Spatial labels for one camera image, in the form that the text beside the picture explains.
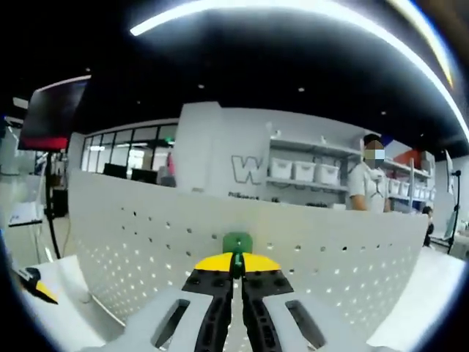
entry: person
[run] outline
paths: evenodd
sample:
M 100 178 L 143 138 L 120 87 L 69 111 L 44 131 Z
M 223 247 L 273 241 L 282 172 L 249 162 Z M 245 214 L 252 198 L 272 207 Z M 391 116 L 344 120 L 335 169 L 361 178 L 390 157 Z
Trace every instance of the person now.
M 380 169 L 384 161 L 384 146 L 376 134 L 367 134 L 363 144 L 364 158 L 353 168 L 348 179 L 352 209 L 373 213 L 391 211 L 388 179 Z
M 430 247 L 430 235 L 433 233 L 433 230 L 435 229 L 435 227 L 433 226 L 433 209 L 429 206 L 426 206 L 422 210 L 422 214 L 426 214 L 428 216 L 428 227 L 426 229 L 424 246 Z

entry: yellow object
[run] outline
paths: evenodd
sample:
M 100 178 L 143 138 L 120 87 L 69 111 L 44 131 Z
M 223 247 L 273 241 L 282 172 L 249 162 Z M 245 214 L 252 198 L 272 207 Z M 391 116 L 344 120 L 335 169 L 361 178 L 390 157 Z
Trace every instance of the yellow object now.
M 52 294 L 52 292 L 41 281 L 37 282 L 36 290 L 40 291 L 41 293 L 43 293 L 45 296 L 47 296 L 51 300 L 57 302 L 57 298 Z
M 232 256 L 232 253 L 223 253 L 205 258 L 197 263 L 195 269 L 229 272 L 229 268 L 232 264 Z
M 263 255 L 243 253 L 244 268 L 246 273 L 253 271 L 280 270 L 280 265 Z

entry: storage box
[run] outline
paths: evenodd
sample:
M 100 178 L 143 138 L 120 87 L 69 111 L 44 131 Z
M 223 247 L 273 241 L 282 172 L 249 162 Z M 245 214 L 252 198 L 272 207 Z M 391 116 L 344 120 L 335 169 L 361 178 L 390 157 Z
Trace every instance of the storage box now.
M 414 186 L 413 187 L 413 199 L 420 199 L 421 198 L 421 187 Z
M 314 180 L 318 183 L 324 183 L 326 185 L 338 185 L 339 167 L 326 164 L 317 164 Z
M 430 195 L 432 194 L 432 190 L 429 189 L 429 188 L 423 188 L 422 189 L 422 198 L 424 198 L 425 200 L 429 200 L 430 199 Z
M 389 194 L 399 194 L 399 187 L 401 186 L 401 181 L 390 179 L 388 184 Z
M 315 163 L 306 161 L 295 161 L 293 163 L 293 177 L 298 181 L 312 182 L 314 179 Z
M 408 182 L 401 181 L 401 185 L 399 187 L 399 195 L 403 197 L 408 197 L 409 187 L 410 187 L 410 184 Z
M 274 178 L 290 179 L 292 177 L 293 161 L 271 158 L 270 176 Z

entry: white t-shirt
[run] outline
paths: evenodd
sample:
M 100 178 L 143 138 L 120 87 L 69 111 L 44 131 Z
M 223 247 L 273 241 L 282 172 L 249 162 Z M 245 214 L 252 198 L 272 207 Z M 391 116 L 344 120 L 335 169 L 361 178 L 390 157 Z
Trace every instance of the white t-shirt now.
M 388 178 L 382 169 L 359 163 L 349 174 L 349 196 L 365 196 L 366 209 L 383 213 L 388 198 Z

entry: desk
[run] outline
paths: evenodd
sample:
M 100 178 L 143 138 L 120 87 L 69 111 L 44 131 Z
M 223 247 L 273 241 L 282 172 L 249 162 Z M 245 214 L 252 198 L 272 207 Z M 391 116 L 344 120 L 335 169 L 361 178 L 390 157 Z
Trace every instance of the desk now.
M 86 284 L 75 256 L 37 267 L 43 281 L 57 295 L 59 305 L 44 303 L 28 293 L 24 295 L 37 319 L 63 351 L 101 346 L 122 333 L 123 327 L 94 301 L 80 302 L 86 295 Z M 368 343 L 411 351 L 444 310 L 463 270 L 461 260 L 423 248 L 402 297 Z

